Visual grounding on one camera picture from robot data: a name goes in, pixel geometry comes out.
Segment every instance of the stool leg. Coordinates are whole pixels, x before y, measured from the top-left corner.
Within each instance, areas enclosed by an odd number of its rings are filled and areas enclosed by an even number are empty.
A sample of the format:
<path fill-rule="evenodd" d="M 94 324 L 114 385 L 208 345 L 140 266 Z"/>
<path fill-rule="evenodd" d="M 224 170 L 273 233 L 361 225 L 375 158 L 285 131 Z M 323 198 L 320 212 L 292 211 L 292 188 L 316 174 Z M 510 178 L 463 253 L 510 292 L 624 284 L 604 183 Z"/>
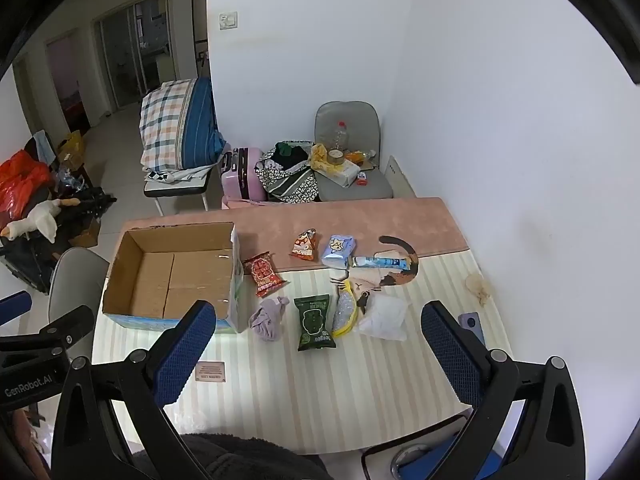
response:
<path fill-rule="evenodd" d="M 160 216 L 164 216 L 164 213 L 162 212 L 162 208 L 160 207 L 160 202 L 158 201 L 157 198 L 155 198 L 154 201 L 156 202 L 156 207 L 158 208 L 158 212 L 160 213 Z"/>

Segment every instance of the floor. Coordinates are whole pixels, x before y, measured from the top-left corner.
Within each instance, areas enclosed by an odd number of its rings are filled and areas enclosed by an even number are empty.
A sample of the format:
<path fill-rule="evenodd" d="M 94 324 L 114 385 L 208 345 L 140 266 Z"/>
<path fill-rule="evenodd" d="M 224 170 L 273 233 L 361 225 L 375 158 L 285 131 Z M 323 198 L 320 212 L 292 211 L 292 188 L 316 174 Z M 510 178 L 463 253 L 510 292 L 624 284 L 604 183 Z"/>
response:
<path fill-rule="evenodd" d="M 138 133 L 139 110 L 130 107 L 105 118 L 98 126 L 84 136 L 86 145 L 85 167 L 94 186 L 102 186 L 118 201 L 102 217 L 98 245 L 92 250 L 111 261 L 118 233 L 124 222 L 130 219 L 158 216 L 154 200 L 143 193 L 144 175 L 140 165 L 142 142 Z M 220 180 L 212 177 L 207 190 L 210 208 L 220 206 L 222 188 Z M 165 215 L 203 210 L 200 196 L 161 198 Z M 26 333 L 34 333 L 48 323 L 48 297 L 32 291 L 33 307 L 28 319 Z M 47 421 L 54 420 L 58 398 L 41 402 L 41 413 Z M 360 466 L 360 452 L 351 451 L 324 455 L 329 473 L 336 480 L 364 479 Z M 391 479 L 386 470 L 371 472 L 376 479 Z"/>

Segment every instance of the stuffed goose toy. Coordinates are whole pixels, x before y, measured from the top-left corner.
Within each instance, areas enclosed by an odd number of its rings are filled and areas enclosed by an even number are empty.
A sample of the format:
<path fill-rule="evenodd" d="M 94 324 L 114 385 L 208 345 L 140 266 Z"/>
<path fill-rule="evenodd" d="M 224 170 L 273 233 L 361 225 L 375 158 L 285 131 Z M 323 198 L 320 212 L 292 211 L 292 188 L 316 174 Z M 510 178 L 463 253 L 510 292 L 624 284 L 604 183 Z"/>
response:
<path fill-rule="evenodd" d="M 60 213 L 60 208 L 78 205 L 79 203 L 80 200 L 77 198 L 57 198 L 40 202 L 29 212 L 27 218 L 9 222 L 0 231 L 0 236 L 15 240 L 18 236 L 37 229 L 49 242 L 53 243 L 56 240 L 56 231 L 58 230 L 55 217 Z"/>

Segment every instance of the pink suitcase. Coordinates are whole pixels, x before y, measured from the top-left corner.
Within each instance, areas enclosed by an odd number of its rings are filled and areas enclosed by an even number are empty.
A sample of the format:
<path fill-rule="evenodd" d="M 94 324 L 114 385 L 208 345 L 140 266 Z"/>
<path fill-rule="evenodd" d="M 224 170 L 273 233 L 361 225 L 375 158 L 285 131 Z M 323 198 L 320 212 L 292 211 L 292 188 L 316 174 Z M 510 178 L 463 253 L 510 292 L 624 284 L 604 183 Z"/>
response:
<path fill-rule="evenodd" d="M 226 152 L 222 160 L 222 189 L 229 198 L 242 198 L 264 202 L 267 192 L 255 174 L 255 164 L 260 160 L 259 148 L 236 148 Z"/>

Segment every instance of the screw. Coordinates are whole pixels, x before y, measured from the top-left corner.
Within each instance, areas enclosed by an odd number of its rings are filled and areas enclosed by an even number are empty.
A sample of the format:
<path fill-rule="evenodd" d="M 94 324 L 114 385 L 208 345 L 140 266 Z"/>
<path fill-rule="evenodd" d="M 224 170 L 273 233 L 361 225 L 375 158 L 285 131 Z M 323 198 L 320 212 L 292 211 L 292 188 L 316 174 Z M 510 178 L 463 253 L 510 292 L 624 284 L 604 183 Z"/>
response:
<path fill-rule="evenodd" d="M 85 364 L 86 364 L 86 358 L 80 356 L 80 357 L 76 357 L 73 360 L 73 362 L 71 363 L 71 367 L 74 370 L 79 370 L 80 368 L 83 368 Z"/>
<path fill-rule="evenodd" d="M 552 357 L 551 365 L 558 370 L 562 370 L 564 368 L 564 361 L 561 357 Z"/>
<path fill-rule="evenodd" d="M 507 360 L 507 354 L 499 349 L 491 350 L 491 359 L 496 362 L 503 363 Z"/>
<path fill-rule="evenodd" d="M 129 360 L 132 363 L 139 363 L 140 361 L 144 361 L 146 358 L 146 350 L 138 349 L 134 350 L 129 354 Z"/>

